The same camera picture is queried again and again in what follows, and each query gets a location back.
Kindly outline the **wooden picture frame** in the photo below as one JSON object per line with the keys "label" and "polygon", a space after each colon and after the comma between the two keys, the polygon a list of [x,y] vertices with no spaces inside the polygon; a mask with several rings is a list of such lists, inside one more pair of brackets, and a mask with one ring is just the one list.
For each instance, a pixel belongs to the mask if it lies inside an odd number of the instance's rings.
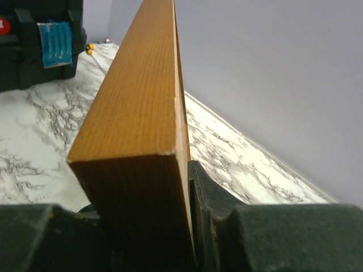
{"label": "wooden picture frame", "polygon": [[174,1],[143,1],[69,151],[142,271],[191,271],[188,130]]}

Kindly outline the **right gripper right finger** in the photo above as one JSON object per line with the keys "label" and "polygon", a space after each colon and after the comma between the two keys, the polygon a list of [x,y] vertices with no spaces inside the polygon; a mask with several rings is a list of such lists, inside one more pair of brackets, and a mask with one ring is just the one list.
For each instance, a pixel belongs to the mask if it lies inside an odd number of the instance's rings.
{"label": "right gripper right finger", "polygon": [[248,205],[188,164],[198,271],[361,271],[362,210]]}

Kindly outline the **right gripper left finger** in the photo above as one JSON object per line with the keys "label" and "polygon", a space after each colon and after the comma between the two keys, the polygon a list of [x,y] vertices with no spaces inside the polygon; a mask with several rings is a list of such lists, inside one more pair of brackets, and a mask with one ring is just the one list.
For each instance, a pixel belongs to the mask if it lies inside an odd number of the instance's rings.
{"label": "right gripper left finger", "polygon": [[110,271],[111,251],[94,211],[1,206],[1,271]]}

